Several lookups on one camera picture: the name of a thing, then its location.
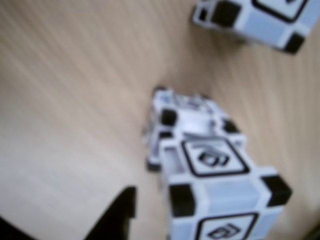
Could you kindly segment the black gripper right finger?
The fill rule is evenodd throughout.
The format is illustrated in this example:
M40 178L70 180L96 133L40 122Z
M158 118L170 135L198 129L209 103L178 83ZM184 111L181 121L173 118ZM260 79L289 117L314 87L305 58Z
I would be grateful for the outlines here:
M127 240L130 221L136 217L137 188L125 187L87 234L88 240Z

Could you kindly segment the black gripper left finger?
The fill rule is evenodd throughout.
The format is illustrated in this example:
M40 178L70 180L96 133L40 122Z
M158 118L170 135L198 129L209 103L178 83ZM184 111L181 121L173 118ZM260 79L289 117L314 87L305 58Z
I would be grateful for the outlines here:
M32 237L19 230L9 222L0 219L0 239L1 240L33 240Z

